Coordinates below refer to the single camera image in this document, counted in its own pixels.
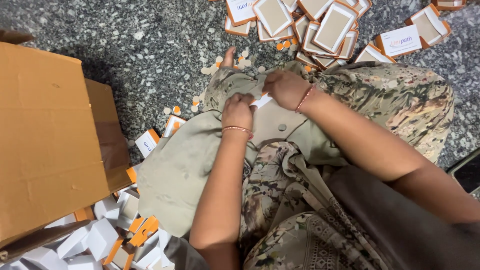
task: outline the person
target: person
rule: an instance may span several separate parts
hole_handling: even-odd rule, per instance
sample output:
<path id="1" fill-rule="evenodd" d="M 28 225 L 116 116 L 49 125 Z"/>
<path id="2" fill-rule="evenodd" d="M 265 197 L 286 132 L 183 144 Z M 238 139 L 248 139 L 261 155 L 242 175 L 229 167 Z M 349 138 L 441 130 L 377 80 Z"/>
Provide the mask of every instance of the person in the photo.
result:
<path id="1" fill-rule="evenodd" d="M 234 51 L 219 72 L 232 72 Z M 452 224 L 480 221 L 480 204 L 427 159 L 443 146 L 453 114 L 444 79 L 374 62 L 318 74 L 314 83 L 302 72 L 271 72 L 263 92 L 318 125 L 354 166 L 309 166 L 294 144 L 275 142 L 243 180 L 256 108 L 251 95 L 228 98 L 189 239 L 210 269 L 478 266 L 464 249 L 472 232 L 466 237 Z M 405 93 L 409 102 L 397 105 Z M 453 256 L 455 246 L 463 254 Z"/>

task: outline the speckled granite floor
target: speckled granite floor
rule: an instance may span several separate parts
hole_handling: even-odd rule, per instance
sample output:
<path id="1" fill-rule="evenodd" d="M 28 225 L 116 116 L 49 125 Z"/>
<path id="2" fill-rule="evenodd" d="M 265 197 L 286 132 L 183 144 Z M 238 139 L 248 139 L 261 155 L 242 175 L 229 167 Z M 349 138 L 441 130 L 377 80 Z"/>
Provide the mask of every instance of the speckled granite floor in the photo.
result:
<path id="1" fill-rule="evenodd" d="M 380 33 L 400 28 L 404 20 L 425 7 L 427 0 L 372 0 L 359 19 L 356 54 Z M 480 146 L 480 6 L 443 12 L 452 34 L 441 44 L 399 57 L 401 63 L 430 67 L 454 86 L 455 117 L 440 157 L 443 168 Z M 168 118 L 165 107 L 180 106 L 189 119 L 192 97 L 207 86 L 200 73 L 232 45 L 246 47 L 260 65 L 272 67 L 293 59 L 273 42 L 228 35 L 223 1 L 207 0 L 0 0 L 0 27 L 29 32 L 36 40 L 26 46 L 79 58 L 87 78 L 110 84 L 125 136 L 136 139 L 146 129 L 159 131 Z M 133 162 L 140 152 L 131 147 Z"/>

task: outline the thin bracelet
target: thin bracelet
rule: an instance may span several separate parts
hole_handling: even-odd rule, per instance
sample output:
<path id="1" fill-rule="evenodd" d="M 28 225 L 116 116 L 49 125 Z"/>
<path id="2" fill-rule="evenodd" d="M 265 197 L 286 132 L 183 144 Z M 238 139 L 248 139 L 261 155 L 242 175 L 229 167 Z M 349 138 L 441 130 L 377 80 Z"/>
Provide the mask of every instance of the thin bracelet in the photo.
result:
<path id="1" fill-rule="evenodd" d="M 299 109 L 300 109 L 300 106 L 304 103 L 304 101 L 307 99 L 308 95 L 312 92 L 312 90 L 315 88 L 314 85 L 312 85 L 307 93 L 303 96 L 302 100 L 300 101 L 300 104 L 297 106 L 297 108 L 295 109 L 295 112 L 299 112 Z"/>
<path id="2" fill-rule="evenodd" d="M 222 128 L 222 134 L 225 130 L 229 130 L 229 129 L 238 129 L 238 130 L 244 131 L 244 132 L 246 132 L 250 135 L 250 137 L 248 138 L 249 140 L 253 139 L 253 133 L 250 130 L 248 130 L 246 128 L 243 128 L 243 127 L 234 126 L 234 125 Z"/>

